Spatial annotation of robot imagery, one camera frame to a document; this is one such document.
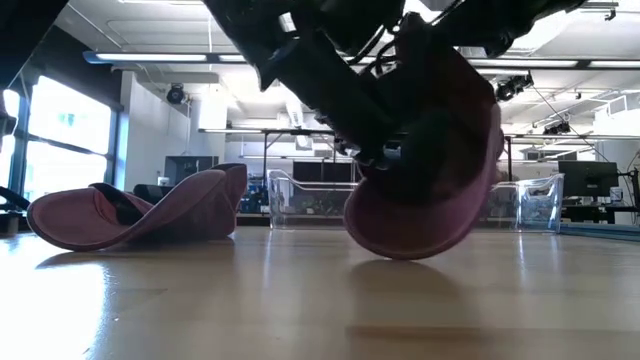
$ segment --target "computer monitor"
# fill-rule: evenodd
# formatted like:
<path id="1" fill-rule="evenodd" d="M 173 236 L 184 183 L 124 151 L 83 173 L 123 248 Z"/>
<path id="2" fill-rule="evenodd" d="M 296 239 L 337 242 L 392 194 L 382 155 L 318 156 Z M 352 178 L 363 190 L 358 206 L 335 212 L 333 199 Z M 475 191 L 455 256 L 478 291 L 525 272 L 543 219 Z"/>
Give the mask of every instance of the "computer monitor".
<path id="1" fill-rule="evenodd" d="M 618 165 L 598 161 L 558 161 L 564 174 L 564 196 L 609 196 L 618 186 Z"/>

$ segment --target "ceiling light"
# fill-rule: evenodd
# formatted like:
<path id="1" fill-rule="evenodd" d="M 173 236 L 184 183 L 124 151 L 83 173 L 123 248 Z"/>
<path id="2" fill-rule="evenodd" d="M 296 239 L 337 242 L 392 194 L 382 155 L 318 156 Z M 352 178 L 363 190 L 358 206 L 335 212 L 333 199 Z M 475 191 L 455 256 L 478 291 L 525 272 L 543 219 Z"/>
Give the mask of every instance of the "ceiling light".
<path id="1" fill-rule="evenodd" d="M 640 68 L 640 60 L 595 60 L 589 67 L 607 69 Z"/>
<path id="2" fill-rule="evenodd" d="M 620 4 L 615 1 L 587 1 L 580 5 L 580 9 L 601 9 L 609 10 L 618 7 Z"/>
<path id="3" fill-rule="evenodd" d="M 204 5 L 200 0 L 118 0 L 123 4 Z"/>
<path id="4" fill-rule="evenodd" d="M 242 55 L 218 55 L 218 59 L 222 62 L 247 62 Z"/>
<path id="5" fill-rule="evenodd" d="M 238 156 L 240 159 L 255 159 L 255 160 L 262 160 L 264 158 L 267 159 L 271 159 L 271 160 L 306 160 L 306 161 L 321 161 L 321 160 L 328 160 L 333 162 L 333 158 L 332 157 L 322 157 L 322 156 L 299 156 L 299 155 L 291 155 L 291 156 L 287 156 L 287 155 L 283 155 L 283 156 L 275 156 L 275 155 L 267 155 L 267 156 L 263 156 L 263 155 L 240 155 Z M 353 161 L 353 159 L 349 158 L 349 157 L 336 157 L 336 162 L 338 161 L 348 161 L 351 162 Z"/>
<path id="6" fill-rule="evenodd" d="M 578 64 L 577 60 L 545 60 L 545 59 L 467 59 L 473 66 L 522 69 L 570 68 Z"/>
<path id="7" fill-rule="evenodd" d="M 509 69 L 478 69 L 480 75 L 510 75 L 510 76 L 527 76 L 527 70 L 509 70 Z"/>
<path id="8" fill-rule="evenodd" d="M 498 162 L 509 162 L 509 159 L 500 159 Z M 512 164 L 537 164 L 539 161 L 537 160 L 511 160 Z"/>
<path id="9" fill-rule="evenodd" d="M 260 129 L 200 129 L 200 131 L 218 134 L 262 134 Z"/>
<path id="10" fill-rule="evenodd" d="M 204 54 L 145 54 L 145 53 L 99 53 L 95 55 L 102 61 L 130 62 L 206 62 Z"/>

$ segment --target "window frame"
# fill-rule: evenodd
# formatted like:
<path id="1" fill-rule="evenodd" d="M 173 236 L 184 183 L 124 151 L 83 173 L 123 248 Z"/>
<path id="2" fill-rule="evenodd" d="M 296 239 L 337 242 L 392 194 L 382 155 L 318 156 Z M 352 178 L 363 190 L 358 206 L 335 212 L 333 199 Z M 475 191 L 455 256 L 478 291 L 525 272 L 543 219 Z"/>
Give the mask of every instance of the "window frame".
<path id="1" fill-rule="evenodd" d="M 67 84 L 64 84 L 64 83 L 61 83 L 61 84 L 74 91 L 78 91 L 73 87 L 68 86 Z M 11 166 L 9 170 L 9 189 L 18 194 L 24 194 L 24 185 L 25 185 L 25 177 L 26 177 L 26 170 L 27 170 L 27 148 L 30 141 L 46 143 L 50 146 L 58 147 L 61 149 L 65 149 L 65 150 L 69 150 L 69 151 L 73 151 L 81 154 L 98 155 L 98 156 L 104 157 L 107 160 L 107 169 L 105 170 L 103 181 L 105 183 L 113 185 L 115 181 L 116 149 L 117 149 L 117 140 L 118 140 L 118 128 L 120 123 L 120 109 L 115 109 L 113 106 L 110 106 L 109 104 L 104 104 L 101 102 L 102 104 L 108 106 L 109 109 L 111 110 L 111 119 L 110 119 L 111 122 L 109 126 L 109 134 L 108 134 L 109 147 L 106 154 L 96 153 L 92 150 L 89 150 L 80 146 L 71 145 L 68 143 L 30 134 L 28 131 L 29 119 L 31 117 L 31 107 L 30 107 L 31 103 L 29 99 L 33 98 L 32 97 L 33 84 L 25 83 L 24 86 L 20 86 L 20 87 L 13 86 L 12 88 L 9 89 L 17 92 L 20 95 L 20 111 L 18 113 L 18 124 L 14 132 L 15 149 L 13 152 Z"/>

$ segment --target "blue mat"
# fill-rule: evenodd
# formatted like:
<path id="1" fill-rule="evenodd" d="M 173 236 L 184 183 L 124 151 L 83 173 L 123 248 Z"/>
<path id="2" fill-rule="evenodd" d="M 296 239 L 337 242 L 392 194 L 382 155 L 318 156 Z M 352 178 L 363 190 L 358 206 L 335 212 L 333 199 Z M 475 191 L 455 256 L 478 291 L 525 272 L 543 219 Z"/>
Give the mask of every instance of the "blue mat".
<path id="1" fill-rule="evenodd" d="M 640 227 L 631 225 L 570 223 L 560 225 L 560 234 L 612 240 L 640 241 Z"/>

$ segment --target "desk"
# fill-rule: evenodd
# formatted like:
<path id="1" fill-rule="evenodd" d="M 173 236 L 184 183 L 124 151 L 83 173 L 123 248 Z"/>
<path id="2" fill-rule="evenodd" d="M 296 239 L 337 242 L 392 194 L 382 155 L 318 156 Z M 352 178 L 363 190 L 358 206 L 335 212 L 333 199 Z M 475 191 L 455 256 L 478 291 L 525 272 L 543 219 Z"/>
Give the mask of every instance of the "desk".
<path id="1" fill-rule="evenodd" d="M 606 221 L 609 224 L 616 223 L 617 212 L 638 212 L 633 206 L 603 206 L 603 205 L 564 205 L 562 206 L 562 218 L 571 219 L 571 222 L 584 222 L 591 220 L 594 223 Z"/>

